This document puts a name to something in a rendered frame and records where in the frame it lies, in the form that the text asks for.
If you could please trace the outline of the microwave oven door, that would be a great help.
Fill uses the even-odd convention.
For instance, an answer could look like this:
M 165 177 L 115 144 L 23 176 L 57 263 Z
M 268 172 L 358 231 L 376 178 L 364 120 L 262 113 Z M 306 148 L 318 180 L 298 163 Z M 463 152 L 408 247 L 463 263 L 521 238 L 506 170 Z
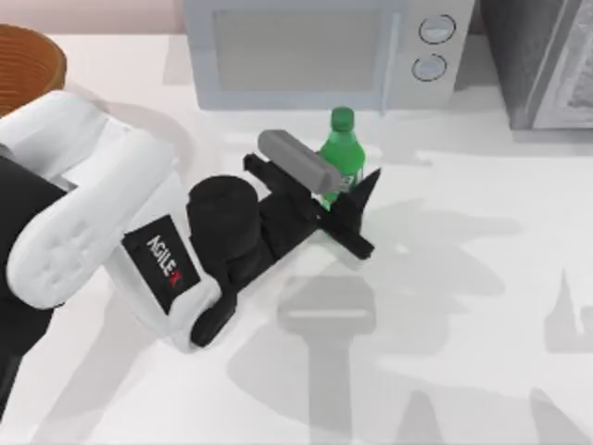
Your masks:
M 384 110 L 393 0 L 183 0 L 202 109 Z

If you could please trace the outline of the microwave knob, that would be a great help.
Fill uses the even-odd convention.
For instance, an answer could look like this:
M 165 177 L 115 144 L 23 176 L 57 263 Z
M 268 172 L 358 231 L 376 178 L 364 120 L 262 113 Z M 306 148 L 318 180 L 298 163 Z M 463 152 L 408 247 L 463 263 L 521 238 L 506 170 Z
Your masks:
M 451 16 L 435 15 L 422 21 L 419 35 L 429 45 L 441 45 L 454 35 L 456 28 L 456 21 Z
M 411 66 L 411 73 L 416 80 L 423 83 L 434 82 L 445 75 L 448 70 L 446 59 L 438 54 L 418 57 Z

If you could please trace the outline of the green bottle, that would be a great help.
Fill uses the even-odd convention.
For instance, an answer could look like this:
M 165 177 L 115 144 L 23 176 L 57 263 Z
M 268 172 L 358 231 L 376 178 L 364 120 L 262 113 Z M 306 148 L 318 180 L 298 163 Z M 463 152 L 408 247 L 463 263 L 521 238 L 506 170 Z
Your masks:
M 331 131 L 317 154 L 339 170 L 341 188 L 338 192 L 322 195 L 321 203 L 326 210 L 332 207 L 340 193 L 350 191 L 363 179 L 366 161 L 364 148 L 354 131 L 355 112 L 352 108 L 334 108 L 330 127 Z

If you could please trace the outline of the pale microwave oven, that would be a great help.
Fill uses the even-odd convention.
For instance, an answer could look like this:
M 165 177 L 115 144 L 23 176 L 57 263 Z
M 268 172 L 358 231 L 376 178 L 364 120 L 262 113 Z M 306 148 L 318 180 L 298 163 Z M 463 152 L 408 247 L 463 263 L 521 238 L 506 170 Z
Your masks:
M 433 109 L 450 99 L 461 55 L 471 23 L 475 0 L 393 0 L 400 14 L 395 71 L 387 111 L 393 109 Z M 443 44 L 427 44 L 419 35 L 422 21 L 435 15 L 449 15 L 456 21 L 454 35 Z M 414 78 L 411 66 L 418 57 L 438 54 L 448 63 L 440 79 L 423 83 Z

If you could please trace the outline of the brown woven basket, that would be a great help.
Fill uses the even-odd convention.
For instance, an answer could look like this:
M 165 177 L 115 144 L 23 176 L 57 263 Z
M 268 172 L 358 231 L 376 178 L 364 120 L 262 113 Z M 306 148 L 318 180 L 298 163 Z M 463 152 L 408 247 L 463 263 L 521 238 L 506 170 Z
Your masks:
M 0 118 L 65 87 L 68 62 L 46 35 L 0 23 Z

